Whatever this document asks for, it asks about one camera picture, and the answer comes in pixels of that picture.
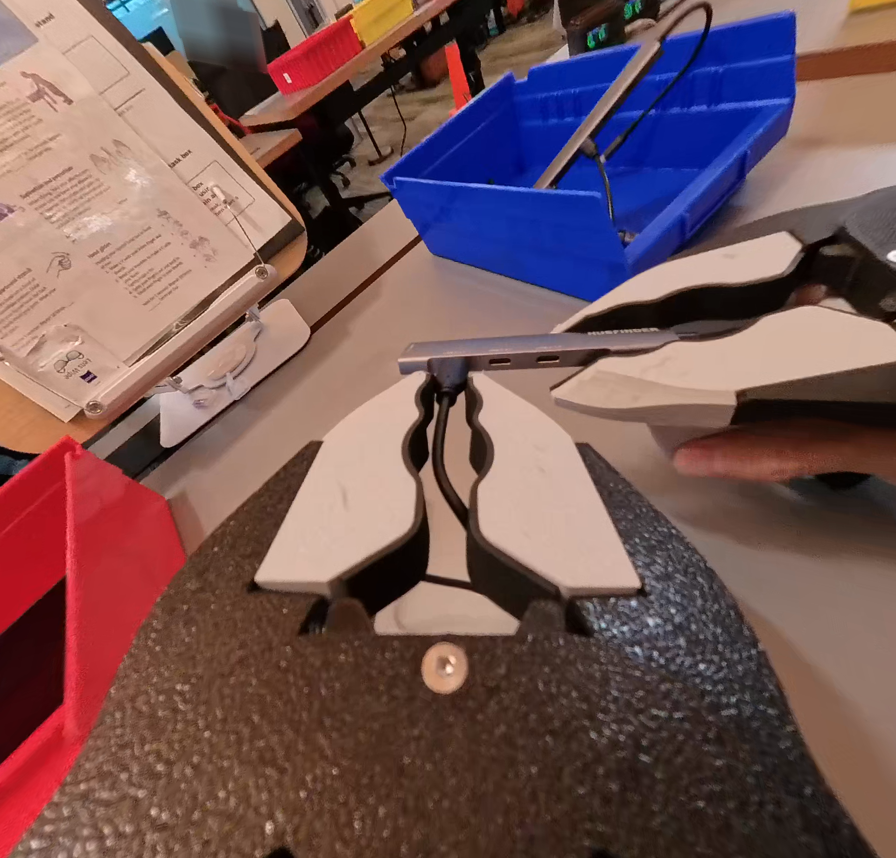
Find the laminated exercise sheet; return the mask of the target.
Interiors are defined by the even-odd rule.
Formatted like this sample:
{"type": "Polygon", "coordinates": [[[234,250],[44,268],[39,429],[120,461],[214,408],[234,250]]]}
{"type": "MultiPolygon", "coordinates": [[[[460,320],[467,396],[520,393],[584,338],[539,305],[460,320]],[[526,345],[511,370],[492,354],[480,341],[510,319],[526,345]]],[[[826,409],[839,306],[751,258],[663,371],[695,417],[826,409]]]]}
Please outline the laminated exercise sheet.
{"type": "Polygon", "coordinates": [[[126,366],[252,262],[239,236],[2,0],[1,342],[72,324],[126,366]]]}

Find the instruction sheet on stand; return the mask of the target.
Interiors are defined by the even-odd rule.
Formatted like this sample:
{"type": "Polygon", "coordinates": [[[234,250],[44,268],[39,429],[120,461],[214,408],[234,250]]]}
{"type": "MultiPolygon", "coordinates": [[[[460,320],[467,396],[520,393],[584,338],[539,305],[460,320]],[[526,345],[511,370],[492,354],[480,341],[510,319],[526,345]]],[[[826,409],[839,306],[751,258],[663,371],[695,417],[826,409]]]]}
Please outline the instruction sheet on stand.
{"type": "MultiPolygon", "coordinates": [[[[146,47],[188,95],[199,93],[156,49],[146,47]]],[[[230,146],[244,159],[252,159],[252,169],[264,173],[268,189],[301,219],[209,108],[206,115],[216,120],[230,146]]],[[[252,251],[252,262],[240,277],[213,292],[128,365],[125,374],[100,396],[100,403],[84,409],[70,404],[2,357],[2,447],[39,454],[62,438],[86,444],[154,393],[161,394],[161,444],[172,447],[301,351],[310,337],[308,324],[288,302],[271,296],[302,265],[307,235],[269,261],[262,259],[247,236],[240,238],[252,251]]]]}

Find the smooth black cable grey plugs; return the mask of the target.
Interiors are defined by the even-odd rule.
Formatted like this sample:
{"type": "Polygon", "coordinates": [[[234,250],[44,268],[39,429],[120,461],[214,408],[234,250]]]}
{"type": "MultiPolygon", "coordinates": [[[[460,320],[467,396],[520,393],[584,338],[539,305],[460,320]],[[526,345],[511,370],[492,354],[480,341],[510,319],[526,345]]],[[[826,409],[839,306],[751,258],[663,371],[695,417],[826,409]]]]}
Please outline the smooth black cable grey plugs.
{"type": "Polygon", "coordinates": [[[430,464],[434,482],[442,500],[462,528],[465,571],[469,571],[469,507],[455,488],[445,462],[445,446],[450,415],[459,395],[465,389],[469,369],[464,360],[448,359],[436,362],[431,378],[434,382],[434,428],[431,438],[430,464]]]}

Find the blue plastic bin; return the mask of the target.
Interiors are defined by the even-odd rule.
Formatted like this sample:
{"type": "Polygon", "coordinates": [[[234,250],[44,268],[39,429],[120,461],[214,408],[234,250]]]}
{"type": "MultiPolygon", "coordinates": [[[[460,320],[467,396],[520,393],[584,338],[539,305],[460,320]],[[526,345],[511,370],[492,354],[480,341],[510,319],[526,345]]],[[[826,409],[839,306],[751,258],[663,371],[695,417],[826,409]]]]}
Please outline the blue plastic bin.
{"type": "Polygon", "coordinates": [[[578,158],[537,190],[635,45],[508,73],[383,182],[436,256],[594,301],[684,247],[786,135],[796,100],[791,11],[713,26],[684,77],[604,164],[578,158]]]}

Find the wooden table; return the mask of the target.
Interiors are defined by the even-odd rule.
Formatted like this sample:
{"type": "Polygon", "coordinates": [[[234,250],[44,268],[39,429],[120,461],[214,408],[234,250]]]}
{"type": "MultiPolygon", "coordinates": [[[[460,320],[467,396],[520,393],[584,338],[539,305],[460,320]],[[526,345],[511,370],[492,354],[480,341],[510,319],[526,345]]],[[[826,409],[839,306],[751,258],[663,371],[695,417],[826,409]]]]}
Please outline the wooden table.
{"type": "Polygon", "coordinates": [[[431,0],[318,84],[290,95],[276,93],[240,121],[260,133],[295,127],[323,103],[330,121],[343,123],[452,42],[459,48],[469,92],[476,97],[486,86],[474,32],[494,5],[494,0],[431,0]]]}

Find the small yellow bin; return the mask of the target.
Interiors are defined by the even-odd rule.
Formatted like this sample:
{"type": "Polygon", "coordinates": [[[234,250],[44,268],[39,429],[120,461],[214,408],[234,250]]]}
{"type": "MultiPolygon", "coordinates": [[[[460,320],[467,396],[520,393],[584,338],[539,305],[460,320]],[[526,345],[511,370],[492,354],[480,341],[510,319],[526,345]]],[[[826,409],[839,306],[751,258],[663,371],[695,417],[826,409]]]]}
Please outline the small yellow bin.
{"type": "Polygon", "coordinates": [[[414,13],[413,0],[363,0],[349,18],[361,45],[368,48],[414,13]]]}

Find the person's right hand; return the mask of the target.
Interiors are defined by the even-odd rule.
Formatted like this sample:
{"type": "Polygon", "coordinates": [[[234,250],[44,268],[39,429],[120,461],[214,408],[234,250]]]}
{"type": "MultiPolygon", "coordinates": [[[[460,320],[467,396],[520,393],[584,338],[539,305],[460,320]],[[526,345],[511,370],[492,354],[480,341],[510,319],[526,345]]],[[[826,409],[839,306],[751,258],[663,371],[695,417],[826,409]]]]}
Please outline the person's right hand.
{"type": "Polygon", "coordinates": [[[895,483],[895,432],[845,422],[755,422],[684,443],[672,463],[683,475],[782,483],[858,473],[895,483]]]}

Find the red plastic bin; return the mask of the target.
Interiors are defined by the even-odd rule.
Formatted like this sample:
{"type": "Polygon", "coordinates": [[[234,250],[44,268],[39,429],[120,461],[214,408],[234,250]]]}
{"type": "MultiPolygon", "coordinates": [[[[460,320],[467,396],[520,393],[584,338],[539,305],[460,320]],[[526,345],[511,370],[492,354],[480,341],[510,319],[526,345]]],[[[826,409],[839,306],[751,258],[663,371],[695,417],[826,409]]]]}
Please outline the red plastic bin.
{"type": "Polygon", "coordinates": [[[2,485],[2,856],[67,776],[184,564],[166,500],[70,438],[2,485]]]}

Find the grey hub with black cable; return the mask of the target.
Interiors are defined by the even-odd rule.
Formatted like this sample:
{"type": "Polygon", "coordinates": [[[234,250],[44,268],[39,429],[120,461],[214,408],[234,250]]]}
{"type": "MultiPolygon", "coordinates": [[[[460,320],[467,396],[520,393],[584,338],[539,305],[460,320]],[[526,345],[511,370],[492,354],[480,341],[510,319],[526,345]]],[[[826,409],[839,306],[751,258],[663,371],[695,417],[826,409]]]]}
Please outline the grey hub with black cable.
{"type": "Polygon", "coordinates": [[[571,369],[612,354],[652,351],[680,341],[665,330],[559,333],[415,342],[398,359],[401,374],[436,374],[451,364],[465,371],[571,369]]]}
{"type": "Polygon", "coordinates": [[[584,149],[586,145],[594,142],[594,138],[611,121],[635,87],[646,78],[652,68],[658,63],[664,53],[666,39],[678,30],[680,24],[689,16],[697,12],[703,13],[703,28],[685,64],[678,70],[668,85],[643,110],[641,116],[610,144],[608,150],[604,154],[597,150],[594,156],[599,162],[605,162],[607,158],[614,155],[624,145],[637,126],[657,108],[659,103],[675,88],[678,82],[686,76],[700,56],[709,38],[713,22],[713,7],[710,2],[706,0],[694,2],[685,7],[675,17],[672,17],[662,30],[659,30],[657,26],[654,28],[651,36],[644,40],[640,48],[611,83],[608,90],[601,96],[599,102],[588,113],[582,123],[578,125],[564,147],[536,180],[533,185],[535,190],[553,190],[556,188],[566,177],[566,173],[573,165],[575,159],[579,155],[585,154],[584,149]]]}

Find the lens wipe packet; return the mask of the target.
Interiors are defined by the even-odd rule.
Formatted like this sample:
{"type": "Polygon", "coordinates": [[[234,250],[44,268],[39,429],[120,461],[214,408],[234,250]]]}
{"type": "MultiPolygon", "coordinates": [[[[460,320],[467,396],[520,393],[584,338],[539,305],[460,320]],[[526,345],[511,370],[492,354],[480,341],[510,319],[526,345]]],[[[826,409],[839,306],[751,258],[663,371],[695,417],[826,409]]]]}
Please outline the lens wipe packet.
{"type": "Polygon", "coordinates": [[[53,394],[84,409],[125,374],[127,366],[85,330],[49,327],[17,355],[21,371],[53,394]]]}

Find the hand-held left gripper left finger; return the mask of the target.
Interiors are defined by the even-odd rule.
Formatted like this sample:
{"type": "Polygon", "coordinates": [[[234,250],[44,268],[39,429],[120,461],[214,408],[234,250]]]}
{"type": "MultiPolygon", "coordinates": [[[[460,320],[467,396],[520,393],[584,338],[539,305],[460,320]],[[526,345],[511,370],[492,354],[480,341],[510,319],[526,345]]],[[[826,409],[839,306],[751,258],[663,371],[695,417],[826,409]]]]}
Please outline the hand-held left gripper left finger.
{"type": "Polygon", "coordinates": [[[375,616],[420,583],[429,526],[429,376],[412,373],[324,437],[254,583],[359,601],[375,616]]]}

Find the white instruction sheet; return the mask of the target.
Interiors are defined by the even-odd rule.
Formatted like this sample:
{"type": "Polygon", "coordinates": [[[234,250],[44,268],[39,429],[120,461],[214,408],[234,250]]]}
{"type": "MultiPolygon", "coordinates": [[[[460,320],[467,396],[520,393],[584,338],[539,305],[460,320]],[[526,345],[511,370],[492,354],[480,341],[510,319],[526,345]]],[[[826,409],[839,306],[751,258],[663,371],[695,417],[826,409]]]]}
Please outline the white instruction sheet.
{"type": "Polygon", "coordinates": [[[263,260],[306,238],[227,137],[199,93],[188,95],[100,0],[12,0],[38,33],[218,218],[263,260]]]}

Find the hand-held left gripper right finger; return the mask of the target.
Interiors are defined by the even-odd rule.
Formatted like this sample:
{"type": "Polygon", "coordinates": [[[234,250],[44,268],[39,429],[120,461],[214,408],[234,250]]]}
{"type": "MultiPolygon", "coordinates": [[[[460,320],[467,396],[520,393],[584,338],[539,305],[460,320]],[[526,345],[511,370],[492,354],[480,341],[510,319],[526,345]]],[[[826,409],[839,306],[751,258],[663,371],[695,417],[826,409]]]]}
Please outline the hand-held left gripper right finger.
{"type": "Polygon", "coordinates": [[[467,568],[522,620],[530,605],[635,595],[643,585],[573,438],[483,373],[466,386],[467,568]]]}

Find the black battery charger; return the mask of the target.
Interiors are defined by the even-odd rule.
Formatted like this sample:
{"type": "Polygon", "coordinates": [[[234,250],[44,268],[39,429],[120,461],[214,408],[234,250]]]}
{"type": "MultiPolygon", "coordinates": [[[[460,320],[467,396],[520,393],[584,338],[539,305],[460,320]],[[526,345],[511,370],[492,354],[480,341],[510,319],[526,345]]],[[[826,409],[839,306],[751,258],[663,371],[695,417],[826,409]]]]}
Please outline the black battery charger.
{"type": "Polygon", "coordinates": [[[557,0],[570,57],[625,43],[626,29],[656,22],[661,0],[557,0]]]}

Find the long red bin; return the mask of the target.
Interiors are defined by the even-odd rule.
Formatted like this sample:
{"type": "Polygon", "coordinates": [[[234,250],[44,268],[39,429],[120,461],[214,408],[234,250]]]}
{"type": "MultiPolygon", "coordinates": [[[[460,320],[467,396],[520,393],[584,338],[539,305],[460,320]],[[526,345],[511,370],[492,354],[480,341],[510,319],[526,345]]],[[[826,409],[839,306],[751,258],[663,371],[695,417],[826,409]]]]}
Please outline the long red bin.
{"type": "Polygon", "coordinates": [[[316,86],[362,50],[351,15],[346,14],[275,58],[267,73],[281,94],[290,95],[316,86]]]}

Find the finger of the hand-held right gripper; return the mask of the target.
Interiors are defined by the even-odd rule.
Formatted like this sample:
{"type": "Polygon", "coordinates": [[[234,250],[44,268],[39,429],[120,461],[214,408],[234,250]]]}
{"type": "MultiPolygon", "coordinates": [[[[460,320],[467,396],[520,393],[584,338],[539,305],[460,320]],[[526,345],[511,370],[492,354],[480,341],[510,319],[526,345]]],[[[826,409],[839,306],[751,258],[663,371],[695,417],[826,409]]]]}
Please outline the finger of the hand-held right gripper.
{"type": "Polygon", "coordinates": [[[569,411],[647,426],[668,454],[749,422],[894,427],[894,326],[854,311],[594,303],[560,331],[677,337],[590,361],[551,389],[569,411]]]}
{"type": "Polygon", "coordinates": [[[790,232],[774,232],[668,260],[624,281],[552,334],[676,335],[816,304],[818,285],[798,270],[804,248],[790,232]]]}

